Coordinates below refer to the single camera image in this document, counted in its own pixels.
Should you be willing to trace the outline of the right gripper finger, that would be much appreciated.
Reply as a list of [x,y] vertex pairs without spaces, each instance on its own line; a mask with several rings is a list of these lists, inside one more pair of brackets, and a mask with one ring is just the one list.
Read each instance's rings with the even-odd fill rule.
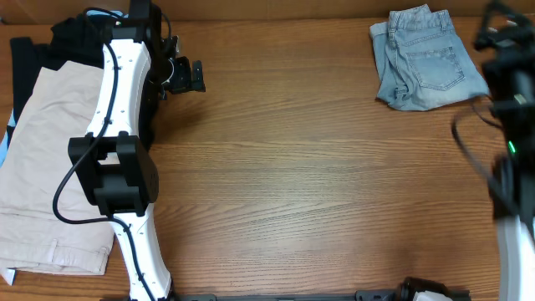
[[486,48],[504,48],[504,42],[507,39],[507,30],[505,28],[496,29],[482,26],[477,32],[474,49],[482,51]]
[[515,12],[500,0],[491,0],[484,8],[481,31],[486,31],[489,28],[490,21],[495,15],[502,15],[508,21],[512,21],[520,27],[533,26],[533,22],[525,15]]

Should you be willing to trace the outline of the light blue denim shorts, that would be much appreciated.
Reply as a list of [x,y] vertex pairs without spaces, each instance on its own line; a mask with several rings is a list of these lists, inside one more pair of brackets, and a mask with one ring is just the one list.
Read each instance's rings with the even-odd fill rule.
[[369,28],[377,97],[401,111],[426,111],[490,94],[446,10],[424,4],[391,11]]

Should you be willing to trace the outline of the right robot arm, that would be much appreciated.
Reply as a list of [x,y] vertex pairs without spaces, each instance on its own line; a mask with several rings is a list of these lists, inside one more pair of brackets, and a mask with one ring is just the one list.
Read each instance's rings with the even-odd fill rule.
[[489,2],[474,43],[491,48],[481,69],[491,115],[501,124],[506,154],[488,181],[497,227],[501,300],[534,298],[534,22],[500,1]]

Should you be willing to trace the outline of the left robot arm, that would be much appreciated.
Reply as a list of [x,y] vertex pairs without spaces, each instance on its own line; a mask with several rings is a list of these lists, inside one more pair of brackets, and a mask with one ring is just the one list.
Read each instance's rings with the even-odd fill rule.
[[175,300],[155,229],[159,175],[141,137],[141,116],[167,94],[206,89],[202,64],[178,56],[178,38],[161,35],[161,24],[116,21],[103,33],[104,77],[84,136],[69,140],[71,169],[99,216],[80,224],[106,222],[120,246],[129,300]]

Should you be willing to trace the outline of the black garment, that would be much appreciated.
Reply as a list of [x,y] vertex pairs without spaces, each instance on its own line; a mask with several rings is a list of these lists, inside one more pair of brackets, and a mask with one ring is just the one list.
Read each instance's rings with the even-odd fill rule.
[[113,84],[104,70],[104,45],[96,31],[104,16],[69,18],[53,26],[51,44],[12,38],[13,117],[2,150],[9,157],[23,154],[65,159],[70,139],[84,135],[92,118],[102,120],[97,107]]

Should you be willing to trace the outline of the light blue garment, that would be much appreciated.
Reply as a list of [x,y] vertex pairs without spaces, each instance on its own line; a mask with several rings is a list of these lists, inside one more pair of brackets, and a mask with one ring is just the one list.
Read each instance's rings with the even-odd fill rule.
[[50,43],[11,38],[13,110],[1,144],[1,271],[102,275],[114,234],[104,222],[83,224],[99,211],[71,177],[53,213],[57,187],[71,167],[69,139],[84,134],[103,78],[106,16],[55,24]]

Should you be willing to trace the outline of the beige folded shorts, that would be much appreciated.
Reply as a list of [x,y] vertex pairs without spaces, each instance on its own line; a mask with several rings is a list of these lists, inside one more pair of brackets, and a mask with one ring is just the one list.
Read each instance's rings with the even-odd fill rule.
[[2,268],[104,274],[114,241],[111,225],[69,225],[52,207],[72,166],[69,139],[84,135],[102,78],[102,69],[74,62],[40,70],[1,166]]

